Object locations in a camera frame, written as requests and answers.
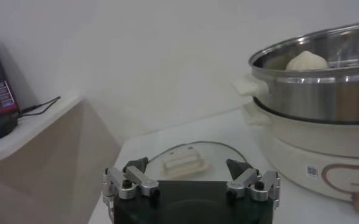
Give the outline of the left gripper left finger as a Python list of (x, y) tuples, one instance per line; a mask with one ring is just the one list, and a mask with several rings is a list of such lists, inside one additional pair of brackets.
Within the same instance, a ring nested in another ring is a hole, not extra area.
[(144, 174), (148, 162), (148, 158), (144, 157), (129, 161), (122, 170), (115, 166), (104, 169), (102, 173), (103, 196), (105, 198), (117, 196), (122, 200), (131, 200), (136, 197), (139, 190), (142, 196), (159, 197), (159, 182)]

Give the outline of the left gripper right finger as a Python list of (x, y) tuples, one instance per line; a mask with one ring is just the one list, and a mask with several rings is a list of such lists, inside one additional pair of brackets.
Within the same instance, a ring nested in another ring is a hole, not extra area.
[(276, 171), (261, 174), (249, 163), (233, 159), (226, 160), (232, 181), (227, 182), (226, 196), (230, 203), (239, 198), (250, 197), (251, 200), (273, 203), (280, 202), (280, 176)]

